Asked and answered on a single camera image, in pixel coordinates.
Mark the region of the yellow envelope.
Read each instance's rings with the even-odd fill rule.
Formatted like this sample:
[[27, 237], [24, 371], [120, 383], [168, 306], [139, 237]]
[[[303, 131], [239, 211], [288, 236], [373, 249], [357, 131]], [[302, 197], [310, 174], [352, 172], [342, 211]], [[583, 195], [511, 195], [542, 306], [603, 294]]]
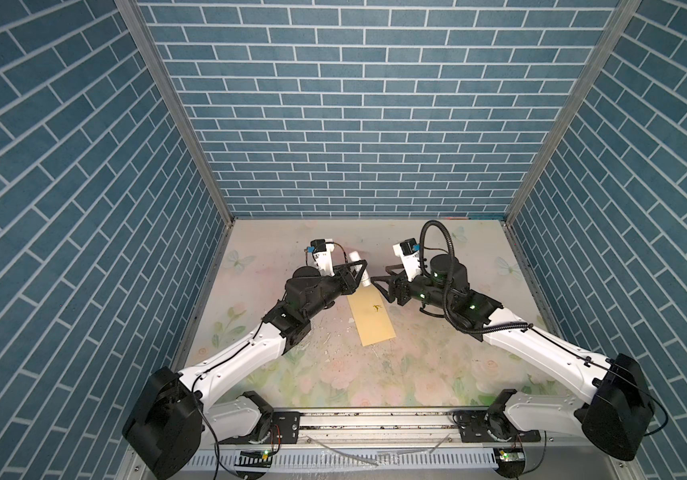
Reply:
[[359, 287], [347, 297], [363, 346], [371, 346], [397, 337], [383, 296], [375, 286]]

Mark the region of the white glue stick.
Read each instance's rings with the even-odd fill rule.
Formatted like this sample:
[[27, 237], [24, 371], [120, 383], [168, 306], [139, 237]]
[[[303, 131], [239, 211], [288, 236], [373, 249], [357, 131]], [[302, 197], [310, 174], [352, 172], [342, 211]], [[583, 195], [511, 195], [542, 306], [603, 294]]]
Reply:
[[361, 254], [357, 251], [351, 252], [349, 254], [349, 260], [353, 264], [353, 270], [355, 270], [355, 279], [359, 282], [359, 286], [363, 288], [371, 287], [371, 278], [367, 273], [367, 262], [361, 257]]

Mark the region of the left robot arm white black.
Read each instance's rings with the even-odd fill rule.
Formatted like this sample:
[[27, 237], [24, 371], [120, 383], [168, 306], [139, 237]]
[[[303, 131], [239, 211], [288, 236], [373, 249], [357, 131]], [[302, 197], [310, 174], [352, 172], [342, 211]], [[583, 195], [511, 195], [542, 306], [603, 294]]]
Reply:
[[221, 396], [297, 346], [309, 334], [312, 318], [340, 296], [355, 293], [365, 274], [367, 262], [357, 258], [333, 266], [328, 275], [298, 268], [255, 330], [199, 364], [151, 374], [122, 428], [151, 474], [157, 479], [177, 474], [197, 452], [204, 432], [217, 440], [263, 438], [270, 406], [253, 392], [228, 403], [220, 403]]

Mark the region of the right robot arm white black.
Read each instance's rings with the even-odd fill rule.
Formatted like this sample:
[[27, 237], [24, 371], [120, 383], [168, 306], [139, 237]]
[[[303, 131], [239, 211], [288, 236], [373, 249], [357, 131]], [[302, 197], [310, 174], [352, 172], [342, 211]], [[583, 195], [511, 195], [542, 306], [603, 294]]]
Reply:
[[387, 302], [405, 306], [415, 300], [429, 306], [433, 316], [458, 332], [513, 354], [567, 390], [565, 395], [501, 391], [485, 413], [493, 438], [562, 433], [585, 438], [617, 460], [631, 461], [637, 455], [657, 408], [637, 360], [590, 352], [526, 322], [471, 289], [465, 266], [449, 254], [431, 259], [427, 270], [415, 260], [391, 266], [371, 282]]

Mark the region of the right controller board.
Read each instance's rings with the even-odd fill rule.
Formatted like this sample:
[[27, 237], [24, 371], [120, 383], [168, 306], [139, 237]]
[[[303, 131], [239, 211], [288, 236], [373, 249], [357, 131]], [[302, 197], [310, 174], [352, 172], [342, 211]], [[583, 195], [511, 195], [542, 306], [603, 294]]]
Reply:
[[527, 456], [521, 449], [495, 449], [495, 458], [497, 458], [499, 465], [509, 463], [525, 464], [527, 462]]

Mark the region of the controller board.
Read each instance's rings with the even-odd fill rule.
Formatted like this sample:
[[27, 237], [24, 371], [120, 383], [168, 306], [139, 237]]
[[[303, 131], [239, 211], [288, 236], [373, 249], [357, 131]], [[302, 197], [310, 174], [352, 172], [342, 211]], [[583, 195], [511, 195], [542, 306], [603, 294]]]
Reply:
[[252, 471], [253, 469], [268, 469], [273, 464], [275, 453], [268, 450], [241, 451], [235, 457], [235, 471]]
[[527, 456], [521, 449], [495, 449], [495, 458], [497, 458], [499, 465], [509, 463], [525, 464], [527, 462]]

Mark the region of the left controller board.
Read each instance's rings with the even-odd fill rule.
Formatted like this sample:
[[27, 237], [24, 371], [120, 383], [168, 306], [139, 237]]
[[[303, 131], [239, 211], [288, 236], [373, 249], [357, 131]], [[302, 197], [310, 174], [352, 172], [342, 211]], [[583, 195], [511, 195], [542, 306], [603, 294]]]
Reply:
[[268, 469], [273, 464], [275, 453], [268, 450], [241, 451], [235, 457], [235, 471], [252, 471], [253, 469]]

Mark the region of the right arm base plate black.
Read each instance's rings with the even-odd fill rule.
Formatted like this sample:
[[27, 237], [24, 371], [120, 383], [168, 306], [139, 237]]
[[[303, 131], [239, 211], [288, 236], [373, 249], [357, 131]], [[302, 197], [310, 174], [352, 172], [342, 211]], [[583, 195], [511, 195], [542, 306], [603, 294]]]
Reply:
[[489, 419], [485, 410], [453, 410], [449, 419], [463, 443], [537, 443], [543, 440], [537, 430], [517, 431], [502, 417]]

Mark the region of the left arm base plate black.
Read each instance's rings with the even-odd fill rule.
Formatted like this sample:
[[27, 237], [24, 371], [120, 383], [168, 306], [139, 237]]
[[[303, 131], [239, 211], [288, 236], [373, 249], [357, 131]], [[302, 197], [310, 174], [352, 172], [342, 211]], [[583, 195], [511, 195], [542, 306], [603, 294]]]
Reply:
[[264, 414], [259, 418], [251, 432], [245, 436], [219, 437], [220, 444], [226, 445], [268, 445], [273, 434], [278, 435], [274, 443], [297, 444], [300, 429], [301, 414], [299, 411], [279, 411], [271, 415], [271, 419]]

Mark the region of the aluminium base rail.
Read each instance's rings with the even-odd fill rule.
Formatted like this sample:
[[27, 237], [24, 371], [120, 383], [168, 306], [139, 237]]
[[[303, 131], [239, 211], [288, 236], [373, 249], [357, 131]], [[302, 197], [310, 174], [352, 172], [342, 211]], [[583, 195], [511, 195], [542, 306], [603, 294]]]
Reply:
[[[539, 431], [543, 440], [537, 443], [463, 443], [449, 419], [453, 410], [463, 409], [301, 409], [297, 444], [274, 443], [278, 435], [273, 434], [268, 445], [226, 445], [204, 432], [193, 458], [168, 479], [321, 479], [357, 474], [385, 478], [399, 473], [413, 477], [419, 472], [431, 476], [443, 471], [458, 471], [465, 477], [481, 474], [491, 479], [567, 479], [579, 475], [583, 466], [597, 479], [641, 478], [635, 464], [601, 452], [585, 438], [562, 433]], [[451, 441], [433, 454], [401, 456], [379, 467], [354, 462], [306, 442], [307, 437], [312, 437], [334, 448], [365, 455], [367, 449], [431, 447], [447, 435]], [[495, 458], [495, 449], [499, 448], [521, 449], [527, 462], [499, 465]], [[271, 468], [234, 470], [239, 452], [260, 450], [275, 453]], [[119, 478], [157, 479], [130, 445]]]

